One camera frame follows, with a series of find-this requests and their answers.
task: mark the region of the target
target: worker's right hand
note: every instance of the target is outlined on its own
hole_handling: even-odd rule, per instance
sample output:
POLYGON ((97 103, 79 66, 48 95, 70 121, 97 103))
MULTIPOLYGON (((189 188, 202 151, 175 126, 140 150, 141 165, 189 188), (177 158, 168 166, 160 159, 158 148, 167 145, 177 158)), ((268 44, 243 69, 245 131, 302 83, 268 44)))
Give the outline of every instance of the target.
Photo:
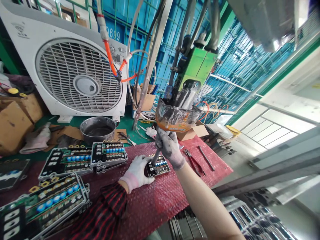
POLYGON ((186 159, 180 152, 175 132, 170 132, 168 135, 166 131, 157 127, 156 148, 161 149, 163 156, 170 161, 175 171, 181 169, 185 164, 186 159))

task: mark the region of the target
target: white box fan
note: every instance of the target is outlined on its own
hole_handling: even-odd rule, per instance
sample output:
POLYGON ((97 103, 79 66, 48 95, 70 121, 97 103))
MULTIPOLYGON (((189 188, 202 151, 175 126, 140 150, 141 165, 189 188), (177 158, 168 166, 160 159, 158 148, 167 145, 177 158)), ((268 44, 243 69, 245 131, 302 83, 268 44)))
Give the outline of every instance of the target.
MULTIPOLYGON (((10 0, 0 1, 0 17, 51 114, 124 115, 127 84, 113 77, 98 32, 10 0)), ((110 46, 119 68, 127 46, 113 39, 110 46)))

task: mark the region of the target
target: red-handled pliers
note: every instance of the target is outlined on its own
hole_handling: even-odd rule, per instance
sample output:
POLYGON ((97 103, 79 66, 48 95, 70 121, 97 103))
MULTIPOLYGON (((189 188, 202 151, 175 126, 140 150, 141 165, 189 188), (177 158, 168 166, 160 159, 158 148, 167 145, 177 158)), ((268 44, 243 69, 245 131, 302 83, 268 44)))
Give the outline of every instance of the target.
POLYGON ((196 172, 196 174, 199 177, 201 177, 200 173, 197 171, 196 167, 194 166, 194 163, 198 166, 200 172, 203 173, 203 175, 206 175, 205 172, 203 171, 201 165, 194 159, 194 157, 191 155, 191 153, 187 149, 185 149, 184 152, 189 157, 189 160, 190 160, 190 163, 191 163, 191 167, 196 172))

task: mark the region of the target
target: orange tube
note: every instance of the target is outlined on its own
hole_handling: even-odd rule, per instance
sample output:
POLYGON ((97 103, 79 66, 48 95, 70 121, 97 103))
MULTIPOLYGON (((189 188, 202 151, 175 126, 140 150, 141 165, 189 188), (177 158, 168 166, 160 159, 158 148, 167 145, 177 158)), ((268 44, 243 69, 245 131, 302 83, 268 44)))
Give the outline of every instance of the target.
POLYGON ((112 60, 112 55, 111 55, 111 51, 110 51, 109 42, 107 40, 103 40, 103 42, 104 42, 104 46, 106 47, 107 56, 108 56, 108 60, 109 60, 109 64, 110 64, 112 73, 113 73, 114 76, 118 76, 117 70, 113 65, 113 60, 112 60))
POLYGON ((121 82, 128 82, 128 81, 134 79, 135 77, 137 77, 137 74, 136 74, 136 73, 135 73, 132 77, 129 77, 129 78, 127 78, 127 79, 122 79, 121 82))
POLYGON ((119 70, 122 71, 122 69, 124 68, 124 66, 126 65, 127 63, 125 62, 125 60, 123 60, 119 70))

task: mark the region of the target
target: orange hose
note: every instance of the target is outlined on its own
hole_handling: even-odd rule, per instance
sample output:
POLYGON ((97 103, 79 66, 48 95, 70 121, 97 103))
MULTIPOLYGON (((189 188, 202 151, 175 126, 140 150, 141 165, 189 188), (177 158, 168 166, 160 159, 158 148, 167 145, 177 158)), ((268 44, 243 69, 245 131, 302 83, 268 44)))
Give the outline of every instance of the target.
POLYGON ((208 103, 207 103, 206 101, 201 101, 201 102, 204 102, 204 103, 207 105, 208 110, 207 110, 206 115, 204 115, 203 118, 199 119, 199 121, 201 121, 202 119, 204 119, 204 118, 208 115, 208 113, 209 113, 209 105, 208 105, 208 103))
POLYGON ((129 77, 129 78, 127 78, 127 79, 122 79, 121 82, 128 82, 128 81, 134 79, 135 77, 137 77, 137 74, 136 74, 136 73, 135 73, 132 77, 129 77))
POLYGON ((103 42, 104 42, 104 46, 106 47, 107 56, 108 56, 108 60, 109 60, 109 64, 110 64, 112 73, 113 73, 114 76, 118 76, 117 70, 113 65, 113 60, 112 60, 112 55, 111 55, 111 51, 110 51, 109 42, 107 40, 103 40, 103 42))
POLYGON ((123 61, 122 64, 121 64, 121 66, 120 66, 120 68, 119 68, 119 70, 122 71, 122 69, 124 68, 124 66, 125 66, 126 64, 127 64, 127 63, 126 63, 125 61, 123 61))

